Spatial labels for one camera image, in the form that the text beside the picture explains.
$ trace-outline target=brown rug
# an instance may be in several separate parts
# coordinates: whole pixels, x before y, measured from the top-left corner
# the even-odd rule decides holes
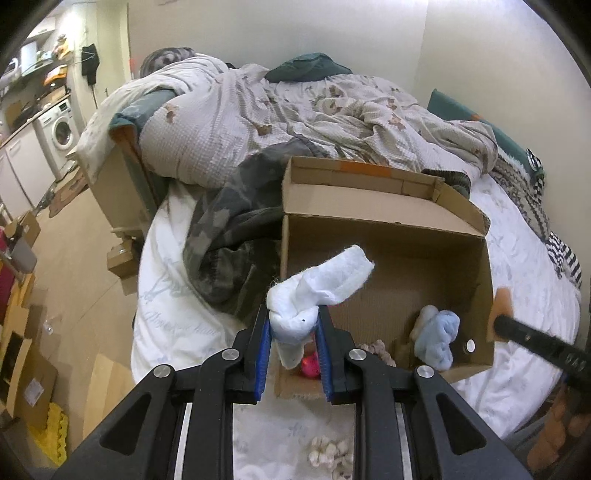
[[[62,188],[60,188],[53,197],[49,205],[49,218],[55,217],[61,210],[74,200],[79,194],[88,188],[86,178],[81,169],[78,169],[76,175]]]

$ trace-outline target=green pillow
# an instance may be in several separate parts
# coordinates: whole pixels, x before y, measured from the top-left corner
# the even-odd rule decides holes
[[[473,120],[490,125],[495,133],[495,138],[499,147],[523,165],[525,171],[530,176],[532,184],[535,183],[538,177],[544,175],[544,169],[541,166],[535,168],[531,165],[526,150],[521,148],[511,137],[504,133],[503,130],[494,126],[476,112],[470,110],[467,106],[464,106],[460,102],[445,95],[445,93],[441,93],[437,89],[433,90],[427,110],[444,120]]]
[[[265,78],[272,83],[279,82],[317,82],[331,75],[353,73],[324,53],[307,53],[282,63],[270,70]]]

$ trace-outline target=black hanging clothing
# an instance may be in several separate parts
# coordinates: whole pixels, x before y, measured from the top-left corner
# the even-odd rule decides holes
[[[82,76],[86,77],[89,86],[96,84],[96,71],[100,65],[99,53],[95,44],[82,47]]]

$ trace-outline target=washing machine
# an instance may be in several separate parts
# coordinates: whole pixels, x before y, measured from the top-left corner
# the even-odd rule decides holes
[[[35,121],[35,130],[56,180],[61,180],[74,167],[74,161],[66,155],[80,138],[70,101],[62,100],[41,114]]]

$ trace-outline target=yellow plastic piece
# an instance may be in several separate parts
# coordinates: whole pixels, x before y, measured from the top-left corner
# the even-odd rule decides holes
[[[35,440],[35,444],[45,455],[61,466],[67,459],[66,436],[68,433],[68,416],[55,403],[49,404],[47,416],[47,428],[42,432],[28,425],[29,432]]]

